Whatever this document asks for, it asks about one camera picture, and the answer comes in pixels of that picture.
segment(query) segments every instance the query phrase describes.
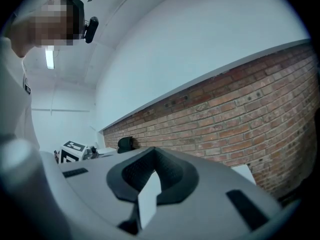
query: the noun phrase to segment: brick wall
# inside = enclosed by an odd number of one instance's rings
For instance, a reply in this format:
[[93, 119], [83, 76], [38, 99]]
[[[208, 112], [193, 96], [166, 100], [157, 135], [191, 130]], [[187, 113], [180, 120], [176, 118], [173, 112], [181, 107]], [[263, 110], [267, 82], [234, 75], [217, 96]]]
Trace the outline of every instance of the brick wall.
[[136, 148], [247, 164], [258, 185], [281, 197], [308, 175], [315, 158], [317, 64], [309, 44], [253, 60], [107, 128], [106, 146], [133, 136]]

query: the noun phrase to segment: fluorescent light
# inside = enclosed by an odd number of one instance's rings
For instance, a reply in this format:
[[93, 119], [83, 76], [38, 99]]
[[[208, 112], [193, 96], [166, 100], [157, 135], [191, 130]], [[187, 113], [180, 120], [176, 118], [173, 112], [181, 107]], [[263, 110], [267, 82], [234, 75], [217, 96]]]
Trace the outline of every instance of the fluorescent light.
[[49, 47], [49, 49], [45, 49], [45, 60], [46, 66], [49, 70], [55, 69], [55, 61], [54, 61], [54, 49]]

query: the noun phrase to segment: white ceiling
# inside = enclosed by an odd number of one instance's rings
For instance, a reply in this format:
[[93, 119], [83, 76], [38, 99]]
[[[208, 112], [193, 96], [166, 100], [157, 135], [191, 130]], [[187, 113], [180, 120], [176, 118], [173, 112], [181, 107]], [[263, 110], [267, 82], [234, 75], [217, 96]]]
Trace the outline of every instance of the white ceiling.
[[[46, 0], [25, 0], [18, 16], [33, 11]], [[62, 79], [95, 89], [102, 70], [117, 49], [121, 39], [144, 15], [164, 0], [82, 0], [85, 19], [96, 16], [99, 26], [93, 42], [81, 40], [78, 45], [55, 51], [55, 69], [46, 66], [43, 48], [32, 49], [24, 59], [29, 74]]]

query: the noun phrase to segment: t-shirt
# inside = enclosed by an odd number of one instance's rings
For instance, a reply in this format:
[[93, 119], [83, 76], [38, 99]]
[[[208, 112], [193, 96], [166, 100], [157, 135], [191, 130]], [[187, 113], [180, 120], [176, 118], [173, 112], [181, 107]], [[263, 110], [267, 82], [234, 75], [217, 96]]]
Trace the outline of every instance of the t-shirt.
[[9, 38], [0, 38], [0, 134], [15, 134], [40, 148], [31, 114], [32, 92], [23, 58], [11, 48]]

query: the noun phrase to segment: neck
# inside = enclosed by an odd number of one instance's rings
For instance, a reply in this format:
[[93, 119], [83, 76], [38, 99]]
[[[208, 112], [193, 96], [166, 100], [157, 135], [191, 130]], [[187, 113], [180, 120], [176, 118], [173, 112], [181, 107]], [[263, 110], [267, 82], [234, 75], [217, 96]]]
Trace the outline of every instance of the neck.
[[14, 22], [6, 37], [11, 40], [11, 48], [19, 58], [25, 57], [27, 53], [35, 47], [30, 38], [28, 19]]

